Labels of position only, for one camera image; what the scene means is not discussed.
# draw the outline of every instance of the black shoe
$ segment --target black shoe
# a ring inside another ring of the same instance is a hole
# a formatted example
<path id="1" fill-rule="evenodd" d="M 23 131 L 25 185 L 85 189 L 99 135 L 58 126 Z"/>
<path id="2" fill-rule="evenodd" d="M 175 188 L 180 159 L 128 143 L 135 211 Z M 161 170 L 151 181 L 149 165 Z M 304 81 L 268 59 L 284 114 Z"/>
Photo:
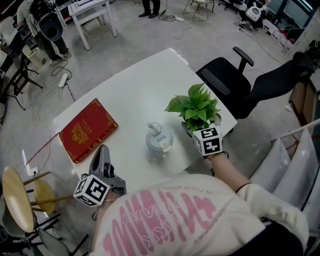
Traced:
<path id="1" fill-rule="evenodd" d="M 139 15 L 139 18 L 150 16 L 150 15 L 151 15 L 151 12 L 144 12 L 144 13 Z"/>
<path id="2" fill-rule="evenodd" d="M 157 17 L 158 16 L 158 13 L 152 13 L 150 16 L 149 16 L 149 19 L 153 19 L 153 18 L 155 18 L 155 17 Z"/>

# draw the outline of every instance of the black office chair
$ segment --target black office chair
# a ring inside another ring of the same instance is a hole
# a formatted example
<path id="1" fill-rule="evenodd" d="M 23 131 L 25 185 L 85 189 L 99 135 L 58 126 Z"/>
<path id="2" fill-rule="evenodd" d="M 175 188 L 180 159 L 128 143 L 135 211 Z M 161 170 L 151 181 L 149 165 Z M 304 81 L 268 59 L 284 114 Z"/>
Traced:
<path id="1" fill-rule="evenodd" d="M 234 4 L 236 5 L 242 5 L 242 2 L 240 0 L 221 0 L 222 2 L 218 3 L 218 6 L 225 6 L 224 10 L 227 8 L 232 9 L 235 11 L 235 14 L 238 13 L 238 8 L 235 7 Z"/>
<path id="2" fill-rule="evenodd" d="M 246 63 L 253 60 L 238 47 L 233 50 L 241 56 L 239 68 L 219 57 L 199 69 L 196 74 L 208 85 L 236 119 L 246 118 L 259 101 L 279 97 L 290 92 L 298 82 L 308 81 L 315 72 L 307 55 L 296 52 L 292 60 L 257 77 L 251 90 L 242 74 Z"/>

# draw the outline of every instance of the red book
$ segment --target red book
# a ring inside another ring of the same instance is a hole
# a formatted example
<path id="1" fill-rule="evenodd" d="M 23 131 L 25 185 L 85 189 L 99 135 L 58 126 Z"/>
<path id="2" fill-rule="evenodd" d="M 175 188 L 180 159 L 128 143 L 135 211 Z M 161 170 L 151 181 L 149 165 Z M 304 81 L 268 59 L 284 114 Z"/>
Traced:
<path id="1" fill-rule="evenodd" d="M 117 127 L 115 120 L 95 98 L 59 136 L 72 161 L 78 164 Z"/>

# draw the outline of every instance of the gray floor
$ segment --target gray floor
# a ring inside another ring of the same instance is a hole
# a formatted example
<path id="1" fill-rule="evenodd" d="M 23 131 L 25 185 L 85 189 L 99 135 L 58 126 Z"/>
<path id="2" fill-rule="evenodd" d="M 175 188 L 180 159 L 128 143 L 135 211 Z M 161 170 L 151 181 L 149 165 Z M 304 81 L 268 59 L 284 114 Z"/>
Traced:
<path id="1" fill-rule="evenodd" d="M 218 57 L 226 58 L 237 67 L 240 57 L 232 47 L 239 46 L 254 60 L 254 66 L 247 65 L 245 69 L 245 72 L 257 69 L 245 74 L 252 85 L 262 72 L 277 68 L 280 64 L 272 59 L 257 42 L 243 32 L 237 32 L 238 27 L 234 22 L 239 21 L 236 19 L 238 15 L 232 10 L 224 11 L 222 6 L 218 6 L 218 2 L 216 1 L 213 14 L 209 13 L 209 20 L 205 25 L 192 22 L 190 24 L 192 28 L 183 32 L 180 41 L 174 37 L 181 35 L 186 27 L 184 22 L 138 18 L 143 8 L 132 6 L 133 1 L 129 0 L 117 0 L 111 4 L 118 33 L 116 38 L 113 37 L 109 26 L 105 30 L 96 20 L 86 26 L 94 38 L 94 41 L 87 39 L 91 47 L 90 51 L 85 49 L 75 25 L 70 22 L 64 30 L 63 38 L 72 53 L 66 68 L 73 74 L 68 85 L 75 100 L 118 72 L 166 48 L 173 48 L 186 58 L 181 45 L 187 59 L 196 70 Z M 186 0 L 169 0 L 166 14 L 182 17 L 186 4 Z M 164 7 L 165 2 L 161 4 L 160 11 Z M 205 16 L 196 15 L 195 17 L 198 19 Z M 192 15 L 186 14 L 184 18 L 190 20 Z M 280 62 L 284 63 L 287 60 L 281 49 L 262 31 L 246 32 Z M 73 103 L 66 87 L 59 97 L 50 91 L 53 85 L 59 83 L 63 74 L 61 72 L 52 77 L 53 69 L 47 63 L 40 70 L 40 75 L 31 75 L 35 81 L 44 85 L 44 88 L 40 90 L 33 85 L 25 87 L 22 97 L 26 111 L 19 108 L 14 99 L 10 99 L 5 120 L 0 128 L 0 170 L 2 171 L 5 166 L 13 166 L 22 180 L 28 179 L 24 170 L 22 150 L 25 150 L 27 159 L 33 156 L 49 140 L 49 131 L 45 126 L 50 129 L 51 136 L 56 134 L 54 118 Z M 159 67 L 159 76 L 161 75 L 161 67 Z M 289 95 L 260 102 L 249 117 L 239 120 L 234 132 L 224 138 L 223 148 L 229 152 L 230 160 L 246 176 L 250 177 L 259 166 L 268 152 L 270 139 L 299 126 L 296 117 L 285 110 Z M 47 146 L 37 154 L 30 166 L 41 168 L 46 162 L 48 152 Z M 203 166 L 202 161 L 200 165 L 194 165 L 190 169 L 193 172 L 209 174 L 208 168 Z M 56 196 L 73 193 L 78 178 L 72 174 L 72 165 L 58 139 L 54 139 L 50 144 L 49 159 L 41 172 L 46 171 L 51 171 L 45 180 L 51 184 Z M 91 214 L 95 210 L 70 199 L 59 203 L 57 211 L 62 216 L 56 225 L 55 234 L 65 238 L 72 248 L 85 233 L 88 233 L 90 238 L 82 251 L 89 250 L 95 225 Z M 37 215 L 40 221 L 44 218 L 43 214 Z"/>

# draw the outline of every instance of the green leaves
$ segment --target green leaves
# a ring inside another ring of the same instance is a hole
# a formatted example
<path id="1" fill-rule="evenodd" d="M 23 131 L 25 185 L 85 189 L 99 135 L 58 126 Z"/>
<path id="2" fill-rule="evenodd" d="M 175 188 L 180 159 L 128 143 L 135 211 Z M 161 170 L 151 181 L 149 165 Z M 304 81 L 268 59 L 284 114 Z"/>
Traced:
<path id="1" fill-rule="evenodd" d="M 179 102 L 177 98 L 170 100 L 169 105 L 164 111 L 168 112 L 181 112 L 184 110 L 184 106 Z"/>
<path id="2" fill-rule="evenodd" d="M 207 121 L 207 114 L 205 110 L 201 110 L 199 113 L 197 113 L 198 117 L 200 117 L 203 121 Z"/>
<path id="3" fill-rule="evenodd" d="M 198 104 L 198 108 L 199 110 L 202 110 L 206 105 L 208 105 L 210 102 L 209 101 L 204 101 L 204 102 L 200 102 Z"/>
<path id="4" fill-rule="evenodd" d="M 192 86 L 189 88 L 189 90 L 188 90 L 188 95 L 189 95 L 189 97 L 195 98 L 195 97 L 197 97 L 198 94 L 201 94 L 202 91 L 204 90 L 204 89 L 201 89 L 201 87 L 202 87 L 204 84 L 205 84 L 205 83 L 203 82 L 203 83 L 199 83 L 199 84 L 194 84 L 194 85 L 192 85 Z"/>
<path id="5" fill-rule="evenodd" d="M 188 90 L 188 96 L 176 95 L 165 111 L 178 112 L 179 117 L 187 121 L 187 128 L 192 131 L 208 128 L 208 120 L 214 121 L 214 115 L 220 110 L 216 109 L 218 99 L 211 99 L 210 92 L 204 91 L 205 83 L 194 84 Z"/>
<path id="6" fill-rule="evenodd" d="M 198 114 L 197 111 L 192 110 L 192 109 L 187 109 L 187 111 L 185 112 L 185 120 L 189 119 L 189 118 L 193 118 L 194 116 L 196 116 Z"/>

